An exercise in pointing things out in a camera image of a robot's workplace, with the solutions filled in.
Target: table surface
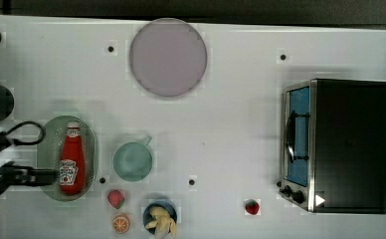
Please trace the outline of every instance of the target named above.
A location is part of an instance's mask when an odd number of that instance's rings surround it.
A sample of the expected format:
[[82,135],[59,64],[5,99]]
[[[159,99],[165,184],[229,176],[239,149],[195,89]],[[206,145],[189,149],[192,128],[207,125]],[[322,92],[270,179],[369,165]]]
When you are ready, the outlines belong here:
[[[176,205],[178,238],[386,238],[386,215],[309,214],[276,187],[283,88],[313,78],[386,81],[386,31],[192,24],[207,45],[207,71],[192,93],[168,100],[143,89],[127,61],[146,23],[0,16],[0,84],[16,101],[2,124],[77,115],[96,133],[99,161],[76,201],[10,188],[0,199],[0,238],[151,238],[141,215],[156,198]],[[112,155],[146,135],[152,171],[123,181]],[[37,165],[35,146],[16,150],[17,163]],[[115,188],[126,193],[119,210],[106,200]],[[261,200],[260,215],[245,215],[250,198]],[[123,235],[110,223],[119,212],[131,218]]]

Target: oven window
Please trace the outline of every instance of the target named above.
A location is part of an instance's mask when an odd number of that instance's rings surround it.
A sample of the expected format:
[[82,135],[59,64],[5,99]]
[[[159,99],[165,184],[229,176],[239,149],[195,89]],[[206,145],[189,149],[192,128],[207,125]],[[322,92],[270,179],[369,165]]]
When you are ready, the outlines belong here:
[[307,187],[308,173],[308,120],[310,114],[309,87],[289,92],[289,115],[294,117],[293,155],[288,158],[287,180]]

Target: green plate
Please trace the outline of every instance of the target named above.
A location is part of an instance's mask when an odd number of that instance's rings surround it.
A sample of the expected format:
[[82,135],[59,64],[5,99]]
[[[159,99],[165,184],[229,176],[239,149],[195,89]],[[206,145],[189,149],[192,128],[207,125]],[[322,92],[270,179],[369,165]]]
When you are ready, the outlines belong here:
[[63,193],[58,182],[41,187],[45,194],[58,201],[73,201],[80,198],[89,190],[97,175],[97,141],[95,134],[83,120],[70,116],[57,117],[45,124],[45,139],[38,144],[37,167],[54,168],[58,170],[64,141],[66,139],[67,122],[72,120],[76,120],[81,124],[82,145],[86,163],[85,187],[80,193],[75,195]]

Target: strawberry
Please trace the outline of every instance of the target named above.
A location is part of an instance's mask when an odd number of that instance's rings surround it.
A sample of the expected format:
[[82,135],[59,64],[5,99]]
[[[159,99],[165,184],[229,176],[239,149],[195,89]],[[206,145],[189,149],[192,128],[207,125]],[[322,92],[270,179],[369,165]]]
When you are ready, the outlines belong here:
[[113,190],[108,194],[108,202],[111,206],[119,209],[124,203],[124,196],[118,190]]
[[259,212],[259,203],[255,200],[250,200],[246,203],[246,211],[252,215],[256,215]]

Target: black toaster oven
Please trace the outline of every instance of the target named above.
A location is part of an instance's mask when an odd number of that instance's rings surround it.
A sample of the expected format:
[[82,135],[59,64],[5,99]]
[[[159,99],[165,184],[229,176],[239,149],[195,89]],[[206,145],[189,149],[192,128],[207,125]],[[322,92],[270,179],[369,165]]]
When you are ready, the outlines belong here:
[[284,91],[283,198],[309,212],[386,213],[386,82]]

